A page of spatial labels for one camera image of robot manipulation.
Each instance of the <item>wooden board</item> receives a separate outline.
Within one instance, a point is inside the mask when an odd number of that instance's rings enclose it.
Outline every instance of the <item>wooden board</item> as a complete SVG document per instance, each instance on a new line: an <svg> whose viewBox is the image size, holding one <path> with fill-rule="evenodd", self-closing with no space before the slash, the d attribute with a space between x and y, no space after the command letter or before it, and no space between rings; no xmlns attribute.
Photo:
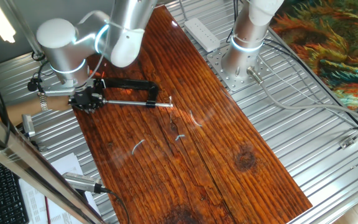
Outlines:
<svg viewBox="0 0 358 224"><path fill-rule="evenodd" d="M88 59L91 68L98 59ZM286 223L311 207L165 7L154 10L138 59L125 69L103 62L100 72L154 81L158 101L172 96L175 105L75 111L104 184L123 198L132 223ZM105 93L147 99L146 91Z"/></svg>

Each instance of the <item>power strip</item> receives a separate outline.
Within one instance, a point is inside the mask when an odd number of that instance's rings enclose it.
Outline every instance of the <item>power strip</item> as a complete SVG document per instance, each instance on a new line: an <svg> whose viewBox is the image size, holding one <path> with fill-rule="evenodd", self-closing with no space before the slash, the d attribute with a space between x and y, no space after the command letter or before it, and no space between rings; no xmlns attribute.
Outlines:
<svg viewBox="0 0 358 224"><path fill-rule="evenodd" d="M207 51L211 52L221 45L218 38L197 18L185 22L185 29L197 40L197 42Z"/></svg>

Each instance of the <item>connector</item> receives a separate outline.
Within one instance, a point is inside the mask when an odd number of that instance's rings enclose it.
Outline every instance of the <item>connector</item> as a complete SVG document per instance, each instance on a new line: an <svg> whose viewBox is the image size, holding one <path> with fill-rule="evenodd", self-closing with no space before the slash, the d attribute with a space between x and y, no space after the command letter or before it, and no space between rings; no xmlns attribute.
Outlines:
<svg viewBox="0 0 358 224"><path fill-rule="evenodd" d="M264 79L255 71L253 67L247 68L247 74L254 78L258 85L264 82Z"/></svg>

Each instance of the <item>colorful painting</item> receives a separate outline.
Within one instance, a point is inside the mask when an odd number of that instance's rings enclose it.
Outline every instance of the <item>colorful painting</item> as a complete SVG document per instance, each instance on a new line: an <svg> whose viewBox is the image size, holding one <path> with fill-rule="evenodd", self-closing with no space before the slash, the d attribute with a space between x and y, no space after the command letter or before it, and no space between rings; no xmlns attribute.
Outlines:
<svg viewBox="0 0 358 224"><path fill-rule="evenodd" d="M271 26L346 106L358 107L358 0L285 0Z"/></svg>

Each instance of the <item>metal bracket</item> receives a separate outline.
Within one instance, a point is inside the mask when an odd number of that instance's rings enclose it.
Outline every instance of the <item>metal bracket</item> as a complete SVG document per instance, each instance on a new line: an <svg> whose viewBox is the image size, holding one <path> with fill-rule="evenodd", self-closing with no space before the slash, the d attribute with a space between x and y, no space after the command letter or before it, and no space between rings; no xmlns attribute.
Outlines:
<svg viewBox="0 0 358 224"><path fill-rule="evenodd" d="M354 144L354 140L352 137L348 137L339 143L339 145L341 146L342 149L345 149L353 144Z"/></svg>
<svg viewBox="0 0 358 224"><path fill-rule="evenodd" d="M212 67L216 70L216 72L222 78L222 81L227 85L227 87L232 91L237 91L255 82L255 80L252 78L252 76L248 75L247 71L245 71L244 74L240 74L238 76L228 75L224 72L224 70L222 69L221 61L223 55L228 50L229 46L226 46L215 52L209 53L207 55L207 60L211 63ZM261 72L269 71L269 68L263 62L258 63L258 75L260 75Z"/></svg>
<svg viewBox="0 0 358 224"><path fill-rule="evenodd" d="M22 119L23 119L24 135L26 135L28 138L35 136L35 129L34 129L34 124L32 123L31 115L23 114Z"/></svg>

